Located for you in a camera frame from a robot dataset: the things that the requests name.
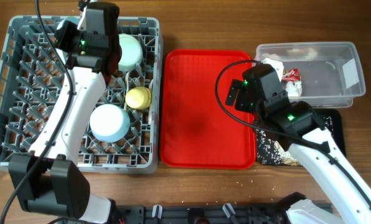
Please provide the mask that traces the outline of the red snack wrapper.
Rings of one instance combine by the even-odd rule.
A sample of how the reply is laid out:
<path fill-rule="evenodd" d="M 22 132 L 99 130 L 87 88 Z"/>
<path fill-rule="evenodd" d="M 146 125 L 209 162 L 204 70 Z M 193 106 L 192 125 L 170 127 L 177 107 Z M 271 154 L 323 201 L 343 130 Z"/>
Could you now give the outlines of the red snack wrapper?
<path fill-rule="evenodd" d="M 282 81 L 284 82 L 298 82 L 301 80 L 299 70 L 297 68 L 292 68 L 289 70 L 284 70 L 282 74 Z"/>

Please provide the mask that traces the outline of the white plastic spoon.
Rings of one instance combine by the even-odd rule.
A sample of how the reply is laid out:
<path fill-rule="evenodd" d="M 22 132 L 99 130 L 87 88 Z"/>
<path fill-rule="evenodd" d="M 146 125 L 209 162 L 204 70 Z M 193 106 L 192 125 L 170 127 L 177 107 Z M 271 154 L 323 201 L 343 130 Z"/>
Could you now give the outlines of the white plastic spoon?
<path fill-rule="evenodd" d="M 125 75 L 125 84 L 126 84 L 126 90 L 125 90 L 125 95 L 124 95 L 124 110 L 127 112 L 127 93 L 128 91 L 130 90 L 130 74 L 131 72 L 128 71 L 126 72 L 126 75 Z"/>

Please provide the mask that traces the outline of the yellow plastic cup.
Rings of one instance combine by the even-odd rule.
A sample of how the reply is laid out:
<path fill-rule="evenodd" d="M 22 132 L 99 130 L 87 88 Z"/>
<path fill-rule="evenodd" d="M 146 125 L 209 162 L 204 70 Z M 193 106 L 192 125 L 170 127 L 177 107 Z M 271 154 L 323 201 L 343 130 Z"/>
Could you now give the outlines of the yellow plastic cup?
<path fill-rule="evenodd" d="M 125 101 L 132 109 L 146 109 L 152 104 L 152 91 L 143 86 L 132 88 L 127 92 Z"/>

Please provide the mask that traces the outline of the white tissue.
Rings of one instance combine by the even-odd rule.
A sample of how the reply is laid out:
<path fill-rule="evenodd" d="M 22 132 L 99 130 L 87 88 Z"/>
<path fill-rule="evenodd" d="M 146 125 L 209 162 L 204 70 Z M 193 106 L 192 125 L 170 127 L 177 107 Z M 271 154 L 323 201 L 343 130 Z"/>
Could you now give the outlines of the white tissue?
<path fill-rule="evenodd" d="M 302 84 L 301 81 L 287 82 L 286 91 L 289 97 L 299 97 L 302 94 Z"/>

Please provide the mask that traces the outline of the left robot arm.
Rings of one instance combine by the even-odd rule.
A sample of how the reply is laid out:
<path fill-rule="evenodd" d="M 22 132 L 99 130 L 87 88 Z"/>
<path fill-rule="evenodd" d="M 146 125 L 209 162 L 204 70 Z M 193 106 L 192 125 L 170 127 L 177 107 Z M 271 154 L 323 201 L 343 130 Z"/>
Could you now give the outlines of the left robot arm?
<path fill-rule="evenodd" d="M 8 165 L 18 200 L 30 213 L 57 221 L 119 223 L 112 199 L 91 192 L 78 168 L 78 154 L 88 120 L 118 69 L 121 47 L 119 7 L 111 2 L 80 1 L 79 23 L 64 21 L 48 39 L 64 69 L 64 82 L 42 132 L 26 154 L 14 154 Z"/>

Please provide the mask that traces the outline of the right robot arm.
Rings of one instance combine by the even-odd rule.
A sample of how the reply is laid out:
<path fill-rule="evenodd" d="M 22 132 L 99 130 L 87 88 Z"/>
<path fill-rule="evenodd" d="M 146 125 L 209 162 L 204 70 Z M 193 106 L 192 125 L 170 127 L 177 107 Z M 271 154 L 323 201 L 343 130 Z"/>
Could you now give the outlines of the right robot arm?
<path fill-rule="evenodd" d="M 344 157 L 331 132 L 305 101 L 290 102 L 275 69 L 253 65 L 233 79 L 220 108 L 235 121 L 273 137 L 315 179 L 337 209 L 335 216 L 303 195 L 287 197 L 289 223 L 371 223 L 371 188 Z"/>

